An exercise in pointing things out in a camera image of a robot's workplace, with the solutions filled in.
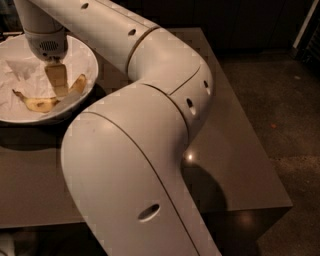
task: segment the robotic end effector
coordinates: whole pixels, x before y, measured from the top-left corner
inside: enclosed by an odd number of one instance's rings
[[[14,3],[34,55],[41,60],[65,57],[68,46],[64,27],[30,1]]]

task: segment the small hole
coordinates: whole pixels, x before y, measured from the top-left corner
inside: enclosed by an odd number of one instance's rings
[[[204,81],[203,81],[203,84],[204,84],[204,87],[205,87],[206,90],[207,90],[208,95],[210,95],[211,92],[210,92],[210,88],[209,88],[209,85],[208,85],[207,81],[204,80]]]
[[[88,8],[88,6],[89,6],[89,4],[88,4],[88,3],[83,4],[83,5],[81,6],[81,10],[85,10],[85,9],[87,9],[87,8]]]
[[[187,99],[188,107],[193,115],[196,114],[196,108],[193,106],[193,103],[190,99]]]
[[[160,205],[154,204],[154,205],[150,206],[149,208],[145,209],[142,213],[140,213],[138,216],[138,219],[141,222],[149,221],[157,215],[159,210],[160,210]]]
[[[129,31],[128,36],[134,36],[136,34],[136,32],[137,31],[135,29],[132,29]]]

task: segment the bowl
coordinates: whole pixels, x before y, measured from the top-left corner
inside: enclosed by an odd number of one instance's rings
[[[13,93],[13,90],[20,91],[29,98],[54,97],[52,85],[45,73],[46,63],[32,53],[24,35],[0,44],[0,121],[54,124],[70,117],[87,98],[98,77],[96,56],[86,44],[73,36],[67,35],[67,42],[68,51],[61,62],[66,65],[68,86],[71,87],[81,74],[86,76],[87,83],[81,95],[62,100],[49,113],[28,110]]]

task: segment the gray table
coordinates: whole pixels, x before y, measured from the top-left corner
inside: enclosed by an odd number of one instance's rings
[[[259,236],[292,202],[202,31],[172,32],[207,60],[216,85],[208,120],[185,154],[193,160],[182,161],[186,184],[210,231],[218,234],[218,244]],[[98,59],[99,85],[77,113],[129,82]],[[0,228],[83,221],[60,164],[60,145],[70,121],[40,127],[0,123]]]

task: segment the table surface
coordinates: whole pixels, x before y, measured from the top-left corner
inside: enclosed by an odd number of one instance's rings
[[[215,82],[209,117],[185,153],[192,154],[193,160],[183,160],[181,166],[200,212],[291,207],[202,31],[170,31],[204,57]],[[99,85],[72,118],[129,82],[102,58],[98,61]],[[51,126],[0,122],[0,228],[83,222],[61,170],[61,141],[72,118]]]

